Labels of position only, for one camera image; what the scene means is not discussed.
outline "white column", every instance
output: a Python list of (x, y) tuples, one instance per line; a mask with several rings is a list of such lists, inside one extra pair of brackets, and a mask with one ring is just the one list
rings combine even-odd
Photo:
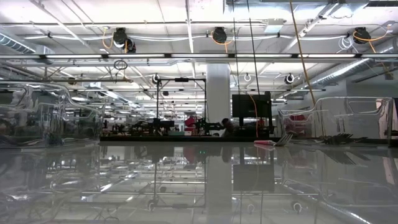
[(206, 69), (206, 94), (211, 123), (231, 117), (228, 64), (209, 64)]
[[(231, 117), (229, 67), (227, 64), (209, 64), (206, 73), (208, 117), (211, 123)], [(206, 214), (207, 223), (230, 224), (232, 214), (231, 163), (222, 157), (210, 157), (207, 164)]]

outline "ceiling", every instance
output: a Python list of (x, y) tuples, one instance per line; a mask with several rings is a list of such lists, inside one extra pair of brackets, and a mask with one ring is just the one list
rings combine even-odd
[[(298, 45), (289, 44), (295, 38), (294, 23), (291, 13), (288, 10), (278, 8), (270, 9), (261, 8), (260, 4), (250, 4), (250, 18), (252, 27), (249, 26), (249, 15), (247, 14), (247, 6), (242, 1), (235, 1), (235, 13), (231, 12), (231, 6), (225, 7), (222, 0), (146, 0), (146, 1), (128, 1), (128, 0), (46, 0), (41, 1), (44, 9), (53, 16), (44, 12), (40, 6), (32, 3), (30, 0), (5, 0), (0, 1), (0, 28), (8, 34), (15, 35), (27, 45), (37, 46), (44, 45), (55, 54), (110, 54), (121, 53), (123, 50), (112, 46), (110, 49), (104, 47), (102, 36), (111, 36), (117, 27), (125, 27), (126, 33), (133, 37), (133, 41), (137, 47), (137, 54), (146, 53), (298, 53)], [(297, 29), (301, 30), (310, 26), (311, 21), (316, 19), (317, 14), (325, 6), (321, 1), (313, 4), (294, 4), (295, 18)], [(353, 33), (355, 27), (366, 27), (372, 37), (380, 37), (386, 33), (387, 24), (389, 33), (385, 39), (381, 39), (375, 43), (384, 42), (388, 37), (392, 37), (396, 33), (398, 25), (398, 9), (396, 7), (363, 7), (364, 4), (355, 11), (349, 10), (346, 6), (339, 8), (330, 16), (325, 16), (315, 26), (308, 28), (302, 36), (301, 44), (304, 53), (350, 53), (365, 52), (369, 50), (368, 44), (352, 44), (347, 49), (342, 49), (342, 36), (348, 32)], [(187, 17), (190, 18), (190, 26), (187, 23)], [(61, 22), (65, 24), (64, 29), (57, 24)], [(287, 37), (270, 37), (275, 34), (265, 34), (264, 29), (267, 26), (267, 20), (273, 18), (283, 19), (280, 35)], [(218, 45), (213, 42), (207, 34), (211, 34), (216, 26), (225, 28), (228, 37), (232, 38), (234, 30), (237, 32), (237, 41), (231, 42), (225, 49), (224, 45)], [(190, 46), (189, 30), (192, 32), (193, 42)], [(74, 38), (71, 32), (79, 40), (71, 40)], [(313, 38), (322, 38), (322, 40), (314, 40)], [(111, 45), (111, 39), (104, 39), (106, 45)], [(8, 47), (0, 45), (1, 54), (19, 54)], [(129, 66), (124, 72), (120, 72), (119, 78), (123, 75), (134, 81), (136, 84), (117, 82), (102, 83), (101, 88), (126, 89), (126, 88), (153, 88), (151, 79), (154, 74), (160, 75), (161, 78), (173, 77), (192, 77), (193, 73), (196, 78), (205, 78), (206, 65), (209, 61), (192, 61), (177, 62), (173, 65), (163, 66), (147, 66), (145, 60), (135, 60), (135, 62), (143, 62), (137, 66)], [(110, 75), (107, 71), (108, 67), (98, 63), (97, 66), (81, 66), (81, 67), (62, 67), (52, 65), (37, 65), (25, 61), (9, 61), (14, 65), (26, 65), (25, 68), (44, 75), (44, 67), (46, 66), (49, 73), (54, 73), (54, 79), (66, 79), (68, 77), (76, 77), (77, 79), (109, 79)], [(301, 76), (303, 67), (300, 62), (229, 62), (231, 70), (231, 84), (238, 82), (242, 88), (257, 86), (255, 75), (259, 77), (260, 88), (291, 88), (304, 81), (304, 78), (295, 79), (292, 86), (286, 86), (284, 77), (291, 73)], [(305, 63), (306, 69), (310, 77), (329, 69), (335, 63)], [(111, 72), (114, 78), (116, 71)], [(244, 79), (245, 74), (252, 76), (251, 81)], [(69, 88), (86, 88), (82, 83), (77, 83)], [(193, 82), (172, 83), (168, 88), (195, 88)], [(127, 100), (137, 100), (137, 96), (149, 100), (149, 96), (136, 92), (120, 92), (120, 96)], [(170, 93), (167, 98), (203, 98), (203, 92)]]

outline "orange cable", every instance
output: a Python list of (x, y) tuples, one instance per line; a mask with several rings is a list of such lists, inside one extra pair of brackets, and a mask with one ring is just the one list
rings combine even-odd
[(388, 32), (386, 32), (383, 36), (378, 37), (378, 38), (375, 38), (375, 39), (363, 39), (363, 38), (359, 38), (359, 37), (355, 36), (356, 33), (357, 33), (357, 32), (355, 31), (355, 32), (353, 33), (353, 36), (354, 36), (355, 38), (357, 38), (358, 40), (363, 40), (363, 41), (375, 41), (375, 40), (380, 40), (380, 39), (385, 38), (386, 35), (388, 34)]
[(113, 46), (113, 34), (114, 34), (114, 32), (112, 33), (112, 39), (111, 39), (111, 45), (110, 45), (110, 46), (107, 46), (107, 45), (105, 44), (105, 39), (104, 39), (105, 33), (106, 33), (106, 28), (105, 28), (105, 30), (104, 30), (104, 34), (102, 35), (102, 44), (104, 45), (105, 48), (110, 49), (110, 48), (112, 48), (112, 46)]
[(253, 97), (249, 94), (249, 96), (250, 96), (250, 99), (253, 101), (253, 103), (254, 103), (254, 112), (255, 112), (255, 114), (256, 114), (256, 137), (258, 138), (259, 137), (259, 131), (258, 131), (258, 117), (257, 117), (257, 105), (256, 105), (256, 102), (254, 101), (254, 99), (253, 99)]
[[(374, 49), (373, 44), (372, 44), (371, 41), (369, 41), (369, 45), (371, 46), (373, 52), (376, 53), (376, 50)], [(389, 74), (392, 78), (394, 78), (394, 76), (390, 73), (389, 69), (384, 65), (384, 63), (381, 62), (381, 65), (383, 66), (383, 68), (386, 71), (386, 73)]]

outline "glossy floor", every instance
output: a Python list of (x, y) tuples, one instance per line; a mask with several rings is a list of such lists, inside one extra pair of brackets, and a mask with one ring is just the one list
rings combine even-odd
[[(278, 224), (397, 220), (398, 159), (386, 147), (125, 145), (3, 149), (0, 220)], [(243, 163), (253, 169), (238, 177), (234, 166)]]

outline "clear acrylic enclosure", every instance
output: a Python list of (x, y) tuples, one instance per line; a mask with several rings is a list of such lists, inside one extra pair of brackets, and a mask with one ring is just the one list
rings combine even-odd
[(60, 85), (0, 82), (0, 146), (78, 147), (77, 141), (99, 143), (103, 108), (72, 101)]
[(376, 97), (319, 99), (312, 110), (279, 110), (282, 134), (319, 138), (352, 134), (352, 138), (390, 139), (394, 100)]

